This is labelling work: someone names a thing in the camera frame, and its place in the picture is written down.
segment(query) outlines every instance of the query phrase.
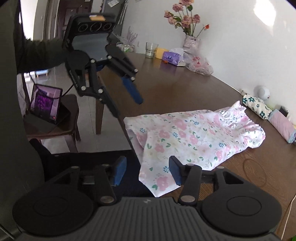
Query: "pink rolled cloth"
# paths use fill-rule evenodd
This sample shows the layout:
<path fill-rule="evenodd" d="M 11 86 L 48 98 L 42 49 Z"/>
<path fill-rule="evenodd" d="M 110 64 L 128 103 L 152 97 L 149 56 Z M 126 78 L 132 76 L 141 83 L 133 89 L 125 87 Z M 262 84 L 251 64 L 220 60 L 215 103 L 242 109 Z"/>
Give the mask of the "pink rolled cloth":
<path fill-rule="evenodd" d="M 270 113 L 268 120 L 288 143 L 293 143 L 296 137 L 296 130 L 291 121 L 277 109 Z"/>

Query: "purple tissue package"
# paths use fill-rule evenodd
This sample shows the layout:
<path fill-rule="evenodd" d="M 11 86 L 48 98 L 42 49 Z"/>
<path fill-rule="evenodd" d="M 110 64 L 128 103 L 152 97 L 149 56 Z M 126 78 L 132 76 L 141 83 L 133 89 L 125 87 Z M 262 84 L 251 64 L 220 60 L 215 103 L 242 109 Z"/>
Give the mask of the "purple tissue package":
<path fill-rule="evenodd" d="M 180 59 L 180 54 L 178 53 L 173 53 L 173 52 L 163 52 L 163 58 L 162 60 L 164 62 L 168 62 L 170 64 L 178 66 L 179 59 Z"/>

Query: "ribbed gray surface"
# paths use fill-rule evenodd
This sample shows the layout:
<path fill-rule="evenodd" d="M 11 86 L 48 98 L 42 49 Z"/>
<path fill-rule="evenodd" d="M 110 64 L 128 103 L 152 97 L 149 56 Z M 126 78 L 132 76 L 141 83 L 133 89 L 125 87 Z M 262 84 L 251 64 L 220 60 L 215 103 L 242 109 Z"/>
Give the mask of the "ribbed gray surface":
<path fill-rule="evenodd" d="M 208 227 L 192 207 L 172 198 L 122 198 L 101 207 L 93 219 L 74 233 L 40 238 L 22 234 L 17 241 L 278 241 L 269 234 L 258 238 L 233 238 Z"/>

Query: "clear plastic bag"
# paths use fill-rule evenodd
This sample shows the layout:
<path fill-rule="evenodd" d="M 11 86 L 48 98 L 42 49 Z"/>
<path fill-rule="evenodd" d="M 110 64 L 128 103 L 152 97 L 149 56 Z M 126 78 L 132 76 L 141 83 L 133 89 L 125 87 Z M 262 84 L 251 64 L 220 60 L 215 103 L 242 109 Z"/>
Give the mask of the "clear plastic bag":
<path fill-rule="evenodd" d="M 190 71 L 202 75 L 211 75 L 214 72 L 213 67 L 208 63 L 207 59 L 195 47 L 185 51 L 183 61 L 186 63 L 186 68 Z"/>

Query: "floral fabric garment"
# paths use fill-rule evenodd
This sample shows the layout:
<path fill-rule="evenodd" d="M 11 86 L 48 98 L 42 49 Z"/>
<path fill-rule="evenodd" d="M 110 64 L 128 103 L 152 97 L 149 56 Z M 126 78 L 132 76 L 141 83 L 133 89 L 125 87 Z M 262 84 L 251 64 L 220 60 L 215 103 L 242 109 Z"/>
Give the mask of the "floral fabric garment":
<path fill-rule="evenodd" d="M 126 117 L 126 130 L 141 163 L 139 180 L 159 197 L 179 187 L 170 174 L 170 156 L 182 164 L 212 170 L 247 147 L 259 147 L 265 132 L 248 118 L 245 109 L 237 101 L 215 112 Z"/>
<path fill-rule="evenodd" d="M 264 120 L 267 120 L 272 112 L 272 109 L 270 109 L 266 104 L 249 94 L 244 95 L 242 102 Z"/>

